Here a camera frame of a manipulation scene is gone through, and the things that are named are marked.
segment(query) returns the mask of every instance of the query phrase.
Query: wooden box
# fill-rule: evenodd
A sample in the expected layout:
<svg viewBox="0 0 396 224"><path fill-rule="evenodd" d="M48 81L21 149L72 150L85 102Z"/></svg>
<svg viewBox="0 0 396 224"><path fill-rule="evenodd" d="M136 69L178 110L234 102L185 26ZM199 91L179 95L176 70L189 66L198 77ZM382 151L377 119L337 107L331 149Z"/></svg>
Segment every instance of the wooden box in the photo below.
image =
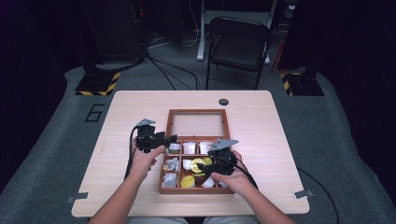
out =
<svg viewBox="0 0 396 224"><path fill-rule="evenodd" d="M166 127L166 136L177 134L177 144L180 144L180 151L177 154L170 154L169 151L163 153L163 166L161 168L159 191L161 194L233 194L228 187L222 187L215 181L213 188L203 188L202 185L195 184L193 188L182 188L180 181L186 175L194 174L192 170L185 170L182 165L183 160L193 160L196 158L208 157L207 154L200 153L201 142L215 143L219 138L230 139L230 131L227 116L224 109L171 109ZM183 143L195 143L194 154L186 154ZM166 160L177 158L179 166L177 170L165 170ZM164 188L163 177L165 174L177 175L177 186L175 188Z"/></svg>

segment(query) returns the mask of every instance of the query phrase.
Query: black chair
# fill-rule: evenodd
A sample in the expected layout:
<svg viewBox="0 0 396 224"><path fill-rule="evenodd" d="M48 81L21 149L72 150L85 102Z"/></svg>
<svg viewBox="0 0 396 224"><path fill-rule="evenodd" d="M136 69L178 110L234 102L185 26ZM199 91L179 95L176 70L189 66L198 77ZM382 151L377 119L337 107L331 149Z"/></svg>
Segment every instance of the black chair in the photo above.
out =
<svg viewBox="0 0 396 224"><path fill-rule="evenodd" d="M209 84L210 65L219 65L257 73L254 90L262 76L268 54L271 32L255 21L242 21L217 17L208 26L209 56L207 60L206 86Z"/></svg>

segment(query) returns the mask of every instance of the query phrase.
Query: gray carpet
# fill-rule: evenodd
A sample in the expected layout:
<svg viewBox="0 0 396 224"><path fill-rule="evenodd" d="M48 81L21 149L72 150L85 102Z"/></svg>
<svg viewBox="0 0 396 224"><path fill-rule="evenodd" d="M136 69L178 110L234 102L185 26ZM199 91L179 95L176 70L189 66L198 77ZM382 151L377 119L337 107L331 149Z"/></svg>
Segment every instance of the gray carpet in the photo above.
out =
<svg viewBox="0 0 396 224"><path fill-rule="evenodd" d="M274 59L280 38L270 50ZM205 87L206 60L196 61L198 44L181 47L177 44L150 48L152 56L175 63L198 76ZM106 68L125 64L107 64ZM166 67L176 78L195 87L191 75ZM227 81L254 86L253 76L239 80L231 73ZM113 94L109 96L77 96L75 88L84 71L73 69L65 74L67 90L46 130L31 153L0 196L0 223L85 223L71 216L68 196L78 192L88 166ZM188 88L170 77L177 90ZM376 175L359 158L351 139L348 122L332 84L318 75L324 97L288 96L279 74L266 66L259 86L273 94L296 165L317 179L329 191L337 207L341 223L396 223L395 207ZM210 81L211 90L247 90L219 81ZM115 91L172 90L163 74L149 60L124 71ZM103 113L98 122L84 122L93 104ZM334 208L325 191L309 176L300 173L305 189L316 195L309 198L306 215L291 216L298 223L336 223Z"/></svg>

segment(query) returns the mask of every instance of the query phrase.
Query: human hand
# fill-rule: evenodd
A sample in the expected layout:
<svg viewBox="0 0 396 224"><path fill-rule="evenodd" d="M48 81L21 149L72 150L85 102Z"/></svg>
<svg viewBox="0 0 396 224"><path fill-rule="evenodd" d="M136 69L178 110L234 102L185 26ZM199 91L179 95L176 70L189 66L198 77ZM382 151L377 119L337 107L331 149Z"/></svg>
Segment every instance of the human hand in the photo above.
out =
<svg viewBox="0 0 396 224"><path fill-rule="evenodd" d="M134 138L132 141L132 149L134 150L134 158L130 174L132 174L132 176L137 176L143 181L148 176L151 166L157 162L155 158L165 150L165 146L159 146L151 150L150 153L144 153L136 147L136 138Z"/></svg>
<svg viewBox="0 0 396 224"><path fill-rule="evenodd" d="M247 168L241 162L241 154L239 154L237 151L233 151L233 154L238 159L238 163L236 165L246 171ZM254 188L248 177L238 168L235 169L231 175L221 175L219 173L213 172L211 176L215 180L226 183L229 188L233 190L233 192L241 195L242 197L244 197L244 194L250 190L250 187Z"/></svg>

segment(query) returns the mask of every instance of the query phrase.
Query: chair back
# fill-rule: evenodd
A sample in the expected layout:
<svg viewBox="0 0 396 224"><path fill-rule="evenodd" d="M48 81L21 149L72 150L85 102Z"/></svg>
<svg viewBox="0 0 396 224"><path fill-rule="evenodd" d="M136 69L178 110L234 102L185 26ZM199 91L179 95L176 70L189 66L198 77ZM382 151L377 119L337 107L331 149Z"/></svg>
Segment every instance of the chair back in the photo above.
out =
<svg viewBox="0 0 396 224"><path fill-rule="evenodd" d="M229 17L216 17L209 23L209 33L227 35L267 42L270 30L262 23L243 21Z"/></svg>

